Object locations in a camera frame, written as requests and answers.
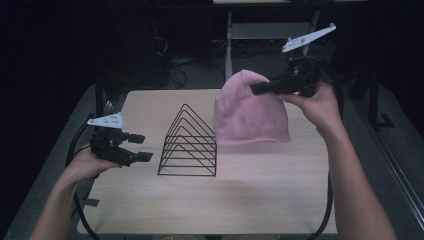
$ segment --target wooden table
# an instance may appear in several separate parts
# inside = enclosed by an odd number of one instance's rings
[[[95,181],[84,212],[92,229],[110,234],[308,234],[326,207],[324,141],[295,106],[286,104],[290,143],[218,146],[216,177],[158,176],[166,132],[188,104],[213,126],[219,90],[158,90],[129,93],[122,110],[124,132],[142,134],[153,152],[148,163],[111,169]],[[78,230],[85,233],[80,223]],[[336,233],[334,215],[325,233]]]

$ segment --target human hand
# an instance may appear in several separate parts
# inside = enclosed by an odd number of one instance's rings
[[[288,94],[279,95],[279,99],[298,106],[305,117],[317,127],[318,133],[325,136],[328,131],[343,127],[339,108],[333,87],[327,83],[318,82],[316,93],[311,98]]]
[[[84,184],[88,179],[100,174],[110,168],[119,167],[118,164],[99,159],[91,152],[91,148],[85,146],[80,152],[75,154],[71,163],[62,173],[60,180],[64,184]]]

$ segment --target black cable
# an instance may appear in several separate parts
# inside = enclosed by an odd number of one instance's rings
[[[93,114],[90,114],[87,117],[87,120],[92,118],[92,116],[93,116]],[[74,155],[82,150],[81,149],[81,150],[78,150],[77,152],[75,152],[75,147],[76,147],[78,140],[81,138],[82,133],[87,128],[86,122],[87,121],[85,121],[84,124],[82,124],[81,127],[78,129],[77,133],[75,134],[74,138],[72,139],[71,144],[69,145],[68,155],[66,157],[66,163],[65,163],[66,167],[72,162]],[[74,193],[73,199],[74,199],[76,210],[78,211],[78,215],[80,216],[81,222],[82,222],[84,228],[87,230],[87,233],[90,235],[90,237],[92,239],[99,240],[99,237],[91,229],[90,225],[87,222],[87,219],[85,218],[84,211],[82,210],[81,203],[80,203],[80,200],[78,198],[78,194],[76,192]]]
[[[87,222],[87,219],[85,218],[84,211],[82,210],[81,203],[79,202],[77,193],[74,193],[74,202],[75,202],[75,206],[77,207],[78,215],[80,215],[82,225],[84,225],[84,228],[87,230],[90,237],[95,240],[100,240],[100,238],[96,235],[96,233],[91,229],[90,225]]]
[[[331,209],[333,207],[333,188],[331,187],[331,177],[330,173],[328,173],[328,183],[327,183],[327,207],[325,209],[324,218],[322,219],[321,225],[319,226],[318,230],[313,233],[308,240],[317,239],[322,232],[324,231],[325,227],[328,224],[328,221],[330,220],[331,216]]]
[[[337,102],[338,102],[340,117],[343,118],[343,108],[344,108],[343,91],[341,89],[341,83],[340,83],[339,78],[337,77],[337,74],[324,61],[318,60],[318,59],[316,59],[314,57],[310,57],[310,56],[303,56],[303,58],[306,58],[306,59],[309,59],[309,60],[316,62],[321,67],[321,69],[323,69],[328,74],[328,76],[331,78],[331,80],[332,80],[331,85],[333,86],[334,94],[336,95],[336,99],[337,99]],[[333,207],[333,200],[334,199],[333,199],[333,188],[332,188],[332,185],[331,185],[331,177],[330,177],[330,173],[328,173],[327,206],[326,206],[326,209],[325,209],[324,218],[323,218],[319,228],[315,231],[315,233],[313,233],[308,238],[308,240],[317,239],[323,233],[325,227],[328,224],[328,221],[330,220],[331,210],[332,210],[332,207]]]

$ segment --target pink knit hat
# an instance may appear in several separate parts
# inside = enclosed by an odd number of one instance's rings
[[[250,85],[269,80],[242,70],[227,80],[215,98],[214,129],[218,145],[259,141],[290,142],[284,102],[274,94],[255,96]]]

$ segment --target triangular wire stand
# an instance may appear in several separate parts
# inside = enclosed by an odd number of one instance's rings
[[[216,176],[215,133],[183,104],[163,144],[158,175]]]

